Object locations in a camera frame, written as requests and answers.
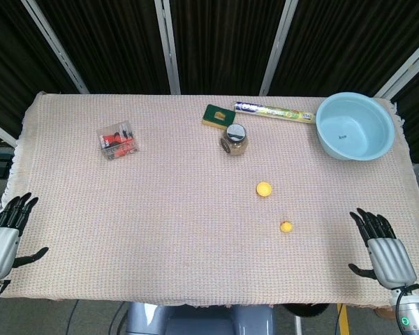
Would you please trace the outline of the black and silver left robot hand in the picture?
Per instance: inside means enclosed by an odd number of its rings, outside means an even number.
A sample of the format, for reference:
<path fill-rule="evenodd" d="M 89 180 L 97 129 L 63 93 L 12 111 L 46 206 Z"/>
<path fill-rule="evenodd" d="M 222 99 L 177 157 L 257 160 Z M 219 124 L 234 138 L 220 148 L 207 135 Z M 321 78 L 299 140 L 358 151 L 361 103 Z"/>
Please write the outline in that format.
<path fill-rule="evenodd" d="M 48 251 L 47 246 L 33 255 L 17 256 L 17 250 L 38 198 L 31 193 L 16 196 L 0 212 L 0 280 L 9 275 L 12 269 L 40 260 Z"/>

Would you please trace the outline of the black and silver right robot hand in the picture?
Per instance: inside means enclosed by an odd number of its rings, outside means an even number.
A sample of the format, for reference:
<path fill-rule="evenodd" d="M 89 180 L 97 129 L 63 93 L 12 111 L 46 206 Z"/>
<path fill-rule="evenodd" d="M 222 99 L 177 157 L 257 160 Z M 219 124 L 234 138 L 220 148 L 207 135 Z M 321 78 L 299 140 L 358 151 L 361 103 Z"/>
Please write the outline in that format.
<path fill-rule="evenodd" d="M 414 285 L 417 276 L 402 241 L 384 216 L 358 208 L 350 213 L 371 260 L 371 269 L 350 263 L 349 269 L 362 278 L 370 278 L 389 289 Z"/>

